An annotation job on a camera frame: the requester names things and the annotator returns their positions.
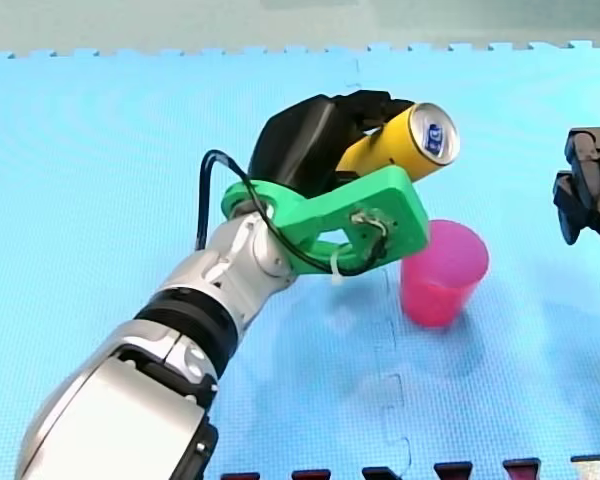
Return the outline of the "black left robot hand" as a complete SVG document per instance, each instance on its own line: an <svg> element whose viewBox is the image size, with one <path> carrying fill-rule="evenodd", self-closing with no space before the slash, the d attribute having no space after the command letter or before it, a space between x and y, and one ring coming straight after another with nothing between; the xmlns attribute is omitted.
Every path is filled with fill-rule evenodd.
<svg viewBox="0 0 600 480"><path fill-rule="evenodd" d="M351 167L337 171L346 150L413 105L378 90L305 99L265 123L248 176L285 186L305 198L330 192L360 177Z"/></svg>

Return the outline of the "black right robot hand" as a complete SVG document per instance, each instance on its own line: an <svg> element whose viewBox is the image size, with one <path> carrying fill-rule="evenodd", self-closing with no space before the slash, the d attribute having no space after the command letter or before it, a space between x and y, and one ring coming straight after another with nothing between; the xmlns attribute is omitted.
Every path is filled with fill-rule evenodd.
<svg viewBox="0 0 600 480"><path fill-rule="evenodd" d="M564 156L569 168L556 174L553 203L562 236L572 245L584 229L600 236L600 127L571 129Z"/></svg>

